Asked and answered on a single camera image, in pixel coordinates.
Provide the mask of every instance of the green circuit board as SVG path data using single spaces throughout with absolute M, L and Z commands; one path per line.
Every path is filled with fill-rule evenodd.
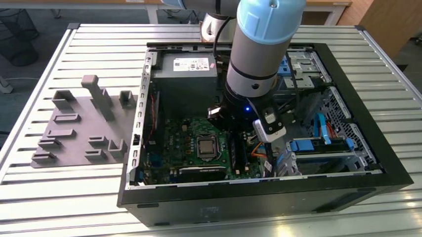
M 214 138 L 218 152 L 212 159 L 200 159 L 198 143 L 200 138 Z M 231 169 L 231 160 L 227 144 L 227 133 L 219 131 L 204 118 L 168 119 L 164 125 L 164 150 L 163 167 L 170 170 L 182 166 L 215 165 L 227 168 L 226 180 L 248 179 L 260 177 L 260 165 L 256 162 L 248 164 L 248 171 L 238 173 Z M 170 182 L 167 178 L 159 178 L 158 183 Z

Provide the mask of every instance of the slotted metal table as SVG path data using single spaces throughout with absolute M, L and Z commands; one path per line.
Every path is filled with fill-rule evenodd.
M 415 184 L 339 213 L 147 228 L 116 207 L 121 164 L 33 169 L 31 156 L 59 89 L 83 75 L 109 95 L 139 94 L 147 42 L 200 41 L 196 25 L 91 25 L 65 31 L 0 153 L 0 234 L 16 236 L 421 236 L 422 96 L 373 38 L 354 27 L 303 26 L 292 42 L 327 43 Z

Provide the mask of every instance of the white cable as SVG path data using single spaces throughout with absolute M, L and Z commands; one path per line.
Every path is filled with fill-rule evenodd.
M 5 80 L 17 80 L 17 79 L 39 80 L 39 78 L 5 78 Z

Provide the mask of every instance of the light blue robot arm cap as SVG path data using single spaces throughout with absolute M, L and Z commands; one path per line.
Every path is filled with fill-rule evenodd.
M 242 0 L 238 24 L 244 35 L 262 44 L 279 44 L 295 34 L 306 0 Z
M 175 6 L 180 9 L 186 9 L 183 0 L 160 0 L 168 6 Z

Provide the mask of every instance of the black computer case frame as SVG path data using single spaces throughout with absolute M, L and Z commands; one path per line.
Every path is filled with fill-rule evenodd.
M 148 44 L 148 47 L 171 49 L 183 45 L 194 46 L 195 49 L 207 44 L 155 43 Z M 126 160 L 117 206 L 127 208 L 143 224 L 192 224 L 339 211 L 377 194 L 395 191 L 413 184 L 327 45 L 291 44 L 291 47 L 304 46 L 312 47 L 319 55 L 353 115 L 351 122 L 359 127 L 383 173 L 343 177 L 322 175 L 308 179 L 274 182 L 126 190 Z

